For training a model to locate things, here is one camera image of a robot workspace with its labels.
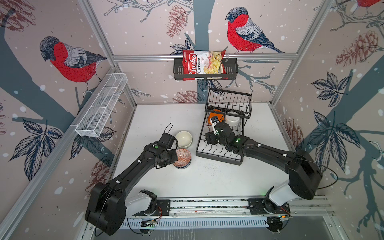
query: orange bowl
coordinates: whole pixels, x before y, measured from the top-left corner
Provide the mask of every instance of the orange bowl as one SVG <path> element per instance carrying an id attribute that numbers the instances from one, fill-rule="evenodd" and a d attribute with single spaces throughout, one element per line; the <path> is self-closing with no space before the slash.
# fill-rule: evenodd
<path id="1" fill-rule="evenodd" d="M 220 112 L 221 113 L 221 111 L 220 110 L 218 110 L 218 109 L 214 109 L 214 111 L 215 112 Z M 223 120 L 224 120 L 224 115 L 223 114 L 218 114 L 218 113 L 210 113 L 209 114 L 209 117 L 208 117 L 208 123 L 209 123 L 209 125 L 212 125 L 211 124 L 211 121 L 209 121 L 209 119 L 211 119 L 211 118 L 213 118 L 213 117 L 218 117 L 218 121 L 219 122 L 222 122 Z"/>

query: red-breasted bird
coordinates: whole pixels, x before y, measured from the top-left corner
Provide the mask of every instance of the red-breasted bird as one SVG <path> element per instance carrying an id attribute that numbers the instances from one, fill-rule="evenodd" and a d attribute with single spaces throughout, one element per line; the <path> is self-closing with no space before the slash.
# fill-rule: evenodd
<path id="1" fill-rule="evenodd" d="M 351 1 L 351 0 L 345 0 L 341 3 L 339 3 L 339 5 L 342 5 L 342 4 L 349 2 L 349 1 Z M 366 8 L 367 14 L 365 14 L 365 15 L 368 15 L 368 14 L 372 14 L 372 13 L 368 12 L 368 8 L 372 5 L 374 5 L 375 3 L 378 3 L 381 0 L 355 0 L 355 1 L 358 3 L 358 7 L 365 7 Z"/>
<path id="2" fill-rule="evenodd" d="M 255 49 L 269 48 L 278 53 L 284 53 L 277 49 L 266 38 L 263 30 L 252 22 L 244 7 L 231 9 L 225 19 L 228 20 L 228 41 L 237 49 L 237 52 L 250 51 L 252 53 Z"/>
<path id="3" fill-rule="evenodd" d="M 44 61 L 49 59 L 66 79 L 76 83 L 87 83 L 83 96 L 85 93 L 92 93 L 88 90 L 88 80 L 96 75 L 98 64 L 107 59 L 99 54 L 88 52 L 84 48 L 72 47 L 60 42 L 53 36 L 42 40 L 40 51 Z"/>

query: white tabletop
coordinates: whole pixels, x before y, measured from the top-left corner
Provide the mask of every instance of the white tabletop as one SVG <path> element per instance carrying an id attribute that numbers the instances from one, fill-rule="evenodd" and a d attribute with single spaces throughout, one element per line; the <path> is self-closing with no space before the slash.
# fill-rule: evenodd
<path id="1" fill-rule="evenodd" d="M 244 157 L 240 166 L 197 157 L 196 146 L 204 120 L 204 104 L 138 105 L 124 143 L 114 177 L 134 162 L 143 147 L 160 139 L 164 128 L 173 122 L 169 132 L 192 134 L 188 148 L 190 166 L 173 165 L 151 169 L 132 189 L 129 196 L 146 189 L 157 197 L 224 197 L 265 195 L 269 188 L 288 180 L 283 171 L 262 161 Z M 266 103 L 253 103 L 251 118 L 244 135 L 262 144 L 288 150 L 283 136 Z"/>

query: orange and white patterned bowl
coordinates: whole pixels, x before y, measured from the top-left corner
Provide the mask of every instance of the orange and white patterned bowl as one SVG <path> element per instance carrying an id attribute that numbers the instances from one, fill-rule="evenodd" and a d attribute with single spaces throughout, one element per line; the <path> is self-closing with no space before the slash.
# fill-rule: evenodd
<path id="1" fill-rule="evenodd" d="M 176 150 L 177 161 L 173 165 L 179 169 L 183 169 L 189 166 L 191 162 L 191 152 L 185 148 L 179 148 Z"/>

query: ceramic bowl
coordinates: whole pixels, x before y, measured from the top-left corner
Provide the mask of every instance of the ceramic bowl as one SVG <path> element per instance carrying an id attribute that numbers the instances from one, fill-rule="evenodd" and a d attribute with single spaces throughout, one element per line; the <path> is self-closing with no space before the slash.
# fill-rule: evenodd
<path id="1" fill-rule="evenodd" d="M 187 148 L 192 144 L 192 135 L 187 131 L 178 132 L 175 137 L 179 143 L 179 148 Z"/>
<path id="2" fill-rule="evenodd" d="M 239 117 L 234 117 L 234 116 L 228 116 L 228 115 L 225 115 L 225 122 L 231 126 L 231 127 L 235 127 L 239 124 L 240 122 L 240 118 Z"/>
<path id="3" fill-rule="evenodd" d="M 173 163 L 178 169 L 186 168 L 191 163 L 191 152 L 188 149 L 180 148 L 176 150 L 177 161 Z"/>

